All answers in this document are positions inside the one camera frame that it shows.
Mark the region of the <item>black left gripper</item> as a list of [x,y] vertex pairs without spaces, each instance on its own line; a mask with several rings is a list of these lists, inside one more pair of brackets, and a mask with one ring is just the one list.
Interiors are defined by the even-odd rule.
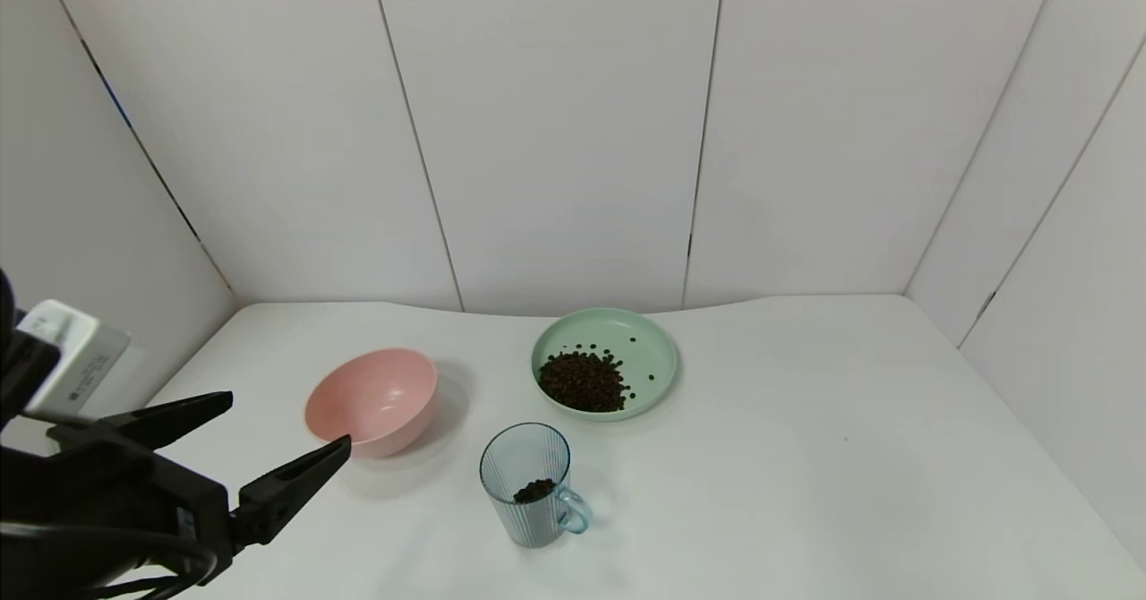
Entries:
[[57,453],[3,450],[3,599],[172,599],[269,545],[350,460],[352,439],[225,487],[156,450],[225,415],[230,390],[63,424]]

